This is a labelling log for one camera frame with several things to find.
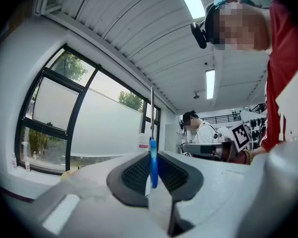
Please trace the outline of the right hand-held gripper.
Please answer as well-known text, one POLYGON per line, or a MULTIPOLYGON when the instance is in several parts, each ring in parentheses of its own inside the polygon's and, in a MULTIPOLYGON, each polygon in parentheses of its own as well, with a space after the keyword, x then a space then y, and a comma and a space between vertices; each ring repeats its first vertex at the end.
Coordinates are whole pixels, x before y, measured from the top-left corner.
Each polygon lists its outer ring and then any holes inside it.
POLYGON ((210 142, 203 140, 198 133, 196 136, 198 138, 193 143, 181 145, 185 155, 221 162, 247 162, 250 159, 246 149, 250 137, 243 124, 213 130, 210 142))

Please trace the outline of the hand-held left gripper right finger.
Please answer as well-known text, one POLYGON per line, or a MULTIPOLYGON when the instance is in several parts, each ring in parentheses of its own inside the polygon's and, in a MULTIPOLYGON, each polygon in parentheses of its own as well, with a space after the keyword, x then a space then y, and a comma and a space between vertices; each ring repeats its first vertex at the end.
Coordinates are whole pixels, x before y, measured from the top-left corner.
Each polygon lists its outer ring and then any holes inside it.
POLYGON ((173 212, 168 231, 157 229, 157 237, 236 238, 238 229, 260 187, 266 156, 251 165, 186 157, 159 152, 159 174, 170 194, 173 212))

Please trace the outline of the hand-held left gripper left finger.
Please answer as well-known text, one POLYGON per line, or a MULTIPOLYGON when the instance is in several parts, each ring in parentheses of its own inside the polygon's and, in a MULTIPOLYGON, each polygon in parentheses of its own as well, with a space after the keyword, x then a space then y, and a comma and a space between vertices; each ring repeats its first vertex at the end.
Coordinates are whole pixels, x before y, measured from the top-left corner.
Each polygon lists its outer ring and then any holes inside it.
POLYGON ((166 238, 167 219, 146 208, 126 206, 107 186, 117 166, 138 157, 127 154, 84 167, 51 187, 30 207, 28 228, 40 238, 166 238))

